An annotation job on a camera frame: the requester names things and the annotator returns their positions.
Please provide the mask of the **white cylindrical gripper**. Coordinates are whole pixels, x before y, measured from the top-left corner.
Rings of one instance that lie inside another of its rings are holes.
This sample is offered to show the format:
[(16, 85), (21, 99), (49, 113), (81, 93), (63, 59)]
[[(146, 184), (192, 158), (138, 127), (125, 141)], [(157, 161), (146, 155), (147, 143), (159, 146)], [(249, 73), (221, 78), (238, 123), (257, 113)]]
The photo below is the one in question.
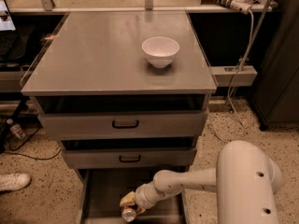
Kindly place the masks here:
[(136, 214), (141, 215), (146, 212), (146, 209), (151, 209), (163, 197), (152, 182), (143, 184), (138, 187), (135, 192), (131, 191), (121, 198), (120, 207), (124, 206), (138, 206)]

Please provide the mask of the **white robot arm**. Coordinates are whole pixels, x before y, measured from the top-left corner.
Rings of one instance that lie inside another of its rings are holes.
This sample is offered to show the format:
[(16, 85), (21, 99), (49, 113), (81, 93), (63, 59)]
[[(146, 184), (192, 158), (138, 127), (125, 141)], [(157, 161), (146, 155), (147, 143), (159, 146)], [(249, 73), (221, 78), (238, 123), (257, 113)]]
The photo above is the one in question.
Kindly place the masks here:
[(156, 173), (121, 199), (121, 218), (131, 222), (185, 189), (206, 189), (217, 194), (218, 224), (279, 224), (274, 194), (282, 184), (273, 160), (252, 143), (236, 140), (221, 149), (214, 168)]

